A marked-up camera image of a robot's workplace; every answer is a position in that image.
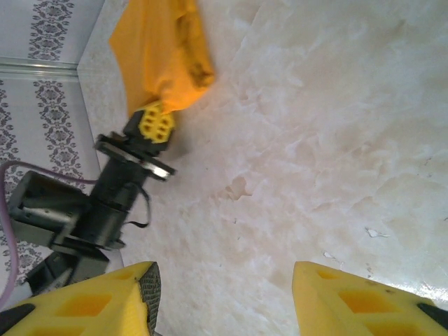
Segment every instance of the yellow cloth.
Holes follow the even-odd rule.
[[[109,39],[127,93],[127,112],[162,100],[182,110],[214,82],[195,0],[130,0]]]

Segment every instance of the white marble surface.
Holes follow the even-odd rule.
[[[297,335],[296,260],[448,308],[448,3],[201,0],[218,81],[178,117],[153,224],[168,335]],[[94,134],[126,121],[106,0],[79,67]],[[144,216],[140,204],[134,213]]]

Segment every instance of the purple cable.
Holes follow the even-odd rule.
[[[74,178],[70,176],[65,176],[63,174],[55,173],[51,170],[40,168],[34,164],[21,162],[21,161],[7,161],[0,165],[0,223],[3,227],[3,232],[8,242],[8,247],[10,251],[11,259],[11,271],[9,273],[8,282],[6,283],[5,289],[0,297],[0,309],[6,304],[9,297],[14,291],[15,281],[19,274],[19,253],[17,249],[17,242],[15,240],[14,231],[11,225],[11,219],[8,212],[8,204],[6,203],[6,188],[5,188],[5,175],[6,170],[12,166],[21,166],[24,168],[32,169],[40,173],[51,175],[53,177],[64,179],[70,182],[77,182],[83,184],[95,184],[96,181],[83,180],[81,178]]]

